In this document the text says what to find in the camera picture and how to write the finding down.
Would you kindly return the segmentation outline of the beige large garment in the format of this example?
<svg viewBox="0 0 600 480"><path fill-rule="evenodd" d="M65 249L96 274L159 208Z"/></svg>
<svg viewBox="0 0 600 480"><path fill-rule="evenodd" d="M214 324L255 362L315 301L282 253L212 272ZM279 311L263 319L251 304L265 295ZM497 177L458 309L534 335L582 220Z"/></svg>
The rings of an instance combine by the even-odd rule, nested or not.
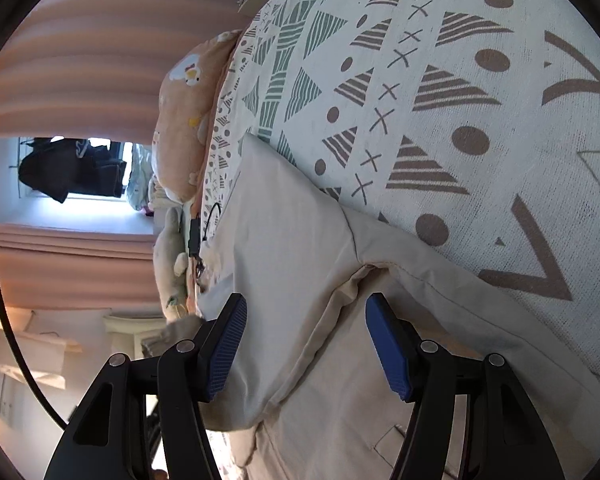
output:
<svg viewBox="0 0 600 480"><path fill-rule="evenodd" d="M201 414L230 434L248 478L390 476L412 410L390 390L365 325L373 292L454 353L501 353L568 478L600 457L600 382L547 326L418 237L340 205L257 138L242 144L201 255L199 315L168 327L158 346L193 335L233 292L245 297L226 385Z"/></svg>

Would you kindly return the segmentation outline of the dark hanging clothes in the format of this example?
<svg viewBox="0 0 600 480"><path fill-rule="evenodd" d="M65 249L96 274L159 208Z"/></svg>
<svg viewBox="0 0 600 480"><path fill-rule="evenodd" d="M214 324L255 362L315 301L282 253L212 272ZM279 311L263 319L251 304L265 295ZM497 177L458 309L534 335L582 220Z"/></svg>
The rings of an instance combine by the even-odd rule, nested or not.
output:
<svg viewBox="0 0 600 480"><path fill-rule="evenodd" d="M33 138L18 166L18 180L58 203L70 194L120 198L126 161L119 142L95 145L90 139Z"/></svg>

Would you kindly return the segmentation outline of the cream upholstered headboard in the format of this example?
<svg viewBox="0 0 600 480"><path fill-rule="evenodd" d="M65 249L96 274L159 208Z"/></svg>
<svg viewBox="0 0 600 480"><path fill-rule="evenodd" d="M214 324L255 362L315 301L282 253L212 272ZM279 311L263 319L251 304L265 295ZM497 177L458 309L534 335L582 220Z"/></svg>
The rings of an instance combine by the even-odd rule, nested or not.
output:
<svg viewBox="0 0 600 480"><path fill-rule="evenodd" d="M159 335L166 327L164 318L105 315L102 320L110 337L110 353L124 353L131 360L143 359L142 342Z"/></svg>

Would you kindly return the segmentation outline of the pink curtain left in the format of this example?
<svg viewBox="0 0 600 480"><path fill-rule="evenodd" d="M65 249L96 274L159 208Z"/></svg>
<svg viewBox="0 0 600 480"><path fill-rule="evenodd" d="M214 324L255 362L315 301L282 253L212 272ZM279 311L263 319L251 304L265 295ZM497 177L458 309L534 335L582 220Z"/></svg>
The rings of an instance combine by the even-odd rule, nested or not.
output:
<svg viewBox="0 0 600 480"><path fill-rule="evenodd" d="M28 310L158 309L150 235L0 223L5 304Z"/></svg>

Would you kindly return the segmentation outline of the grey plush toy animal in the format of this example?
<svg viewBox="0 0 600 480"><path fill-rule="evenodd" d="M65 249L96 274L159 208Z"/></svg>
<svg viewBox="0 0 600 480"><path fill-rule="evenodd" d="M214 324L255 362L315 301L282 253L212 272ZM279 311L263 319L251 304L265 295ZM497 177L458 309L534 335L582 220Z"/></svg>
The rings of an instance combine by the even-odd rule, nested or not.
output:
<svg viewBox="0 0 600 480"><path fill-rule="evenodd" d="M169 208L152 254L160 306L168 323L196 312L195 289L190 282L192 276L181 227L181 211Z"/></svg>

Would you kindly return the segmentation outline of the black small device on bed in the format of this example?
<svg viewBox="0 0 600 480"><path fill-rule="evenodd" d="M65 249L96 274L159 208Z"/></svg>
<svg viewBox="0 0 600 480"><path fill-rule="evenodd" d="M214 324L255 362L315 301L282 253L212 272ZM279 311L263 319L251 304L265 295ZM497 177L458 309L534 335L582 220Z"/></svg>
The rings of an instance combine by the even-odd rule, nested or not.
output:
<svg viewBox="0 0 600 480"><path fill-rule="evenodd" d="M189 258L197 258L200 251L200 228L201 220L199 217L189 221L187 255Z"/></svg>

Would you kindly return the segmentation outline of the patterned white duvet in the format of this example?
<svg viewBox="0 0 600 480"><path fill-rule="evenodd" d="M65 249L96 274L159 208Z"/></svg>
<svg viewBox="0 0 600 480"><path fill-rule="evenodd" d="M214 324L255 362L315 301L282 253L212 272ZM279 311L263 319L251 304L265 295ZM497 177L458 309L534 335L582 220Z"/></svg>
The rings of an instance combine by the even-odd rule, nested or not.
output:
<svg viewBox="0 0 600 480"><path fill-rule="evenodd" d="M256 136L507 290L600 378L600 38L568 0L268 0L212 134L206 220Z"/></svg>

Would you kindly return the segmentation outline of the peach cartoon pillow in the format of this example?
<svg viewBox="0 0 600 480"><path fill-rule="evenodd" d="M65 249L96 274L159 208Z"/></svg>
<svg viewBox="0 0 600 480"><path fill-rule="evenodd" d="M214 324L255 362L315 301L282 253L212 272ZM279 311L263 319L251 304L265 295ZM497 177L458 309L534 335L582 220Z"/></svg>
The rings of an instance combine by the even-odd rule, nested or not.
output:
<svg viewBox="0 0 600 480"><path fill-rule="evenodd" d="M230 30L198 44L163 78L151 166L175 203L184 204L198 192L218 84L240 36L239 30Z"/></svg>

